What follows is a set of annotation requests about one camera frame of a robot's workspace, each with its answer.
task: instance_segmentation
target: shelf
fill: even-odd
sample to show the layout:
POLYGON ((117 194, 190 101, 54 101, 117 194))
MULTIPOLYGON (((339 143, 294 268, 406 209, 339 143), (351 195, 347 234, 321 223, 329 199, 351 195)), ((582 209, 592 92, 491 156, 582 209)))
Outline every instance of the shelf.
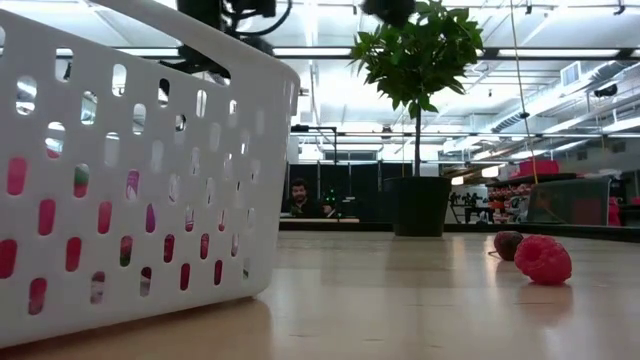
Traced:
MULTIPOLYGON (((564 174, 543 174, 538 175, 538 182, 560 181, 560 180, 573 180, 578 176, 574 173, 564 174)), ((492 184, 487 184, 487 187, 505 187, 505 186, 517 186, 521 184, 533 184, 535 182, 533 176, 523 176, 511 180, 499 181, 492 184)))

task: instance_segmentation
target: man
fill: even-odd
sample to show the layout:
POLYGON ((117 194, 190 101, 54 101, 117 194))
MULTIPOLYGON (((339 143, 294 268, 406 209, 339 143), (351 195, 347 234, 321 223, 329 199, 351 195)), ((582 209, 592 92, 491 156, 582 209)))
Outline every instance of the man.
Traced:
POLYGON ((323 218, 331 212, 330 206, 321 206, 307 197, 307 183, 302 179, 291 182, 291 215, 299 218, 323 218))

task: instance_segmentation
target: potted plant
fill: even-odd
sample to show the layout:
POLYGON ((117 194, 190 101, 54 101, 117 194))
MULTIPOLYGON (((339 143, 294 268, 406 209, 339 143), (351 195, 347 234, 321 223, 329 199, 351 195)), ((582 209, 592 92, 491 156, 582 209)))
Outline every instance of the potted plant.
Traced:
POLYGON ((422 111, 438 112, 431 103, 445 88, 464 95, 465 67, 478 60, 482 29, 469 19, 469 9, 447 9, 441 1, 417 2, 416 21, 399 27, 379 25, 372 33, 359 32, 351 52, 358 72, 367 71, 365 84, 404 106, 415 120, 414 177, 385 181, 390 193, 394 231, 399 236, 441 236, 451 191, 449 179, 420 177, 422 111))

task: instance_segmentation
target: raspberry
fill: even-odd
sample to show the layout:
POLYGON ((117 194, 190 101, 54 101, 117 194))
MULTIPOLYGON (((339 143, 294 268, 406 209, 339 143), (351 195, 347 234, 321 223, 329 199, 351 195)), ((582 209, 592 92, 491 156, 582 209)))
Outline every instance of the raspberry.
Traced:
POLYGON ((503 260, 513 261, 522 241, 522 234, 517 231, 500 231, 493 240, 493 246, 503 260))
POLYGON ((540 285, 560 285, 571 277, 571 257, 551 236, 531 235, 516 251, 516 266, 540 285))

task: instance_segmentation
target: tree trunk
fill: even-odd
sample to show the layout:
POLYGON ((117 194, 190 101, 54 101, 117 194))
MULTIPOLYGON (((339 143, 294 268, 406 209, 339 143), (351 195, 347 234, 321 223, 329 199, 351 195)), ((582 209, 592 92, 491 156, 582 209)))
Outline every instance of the tree trunk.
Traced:
POLYGON ((420 176, 420 130, 422 129, 421 116, 422 109, 419 109, 418 116, 416 117, 416 141, 414 142, 415 155, 413 159, 413 176, 420 176))

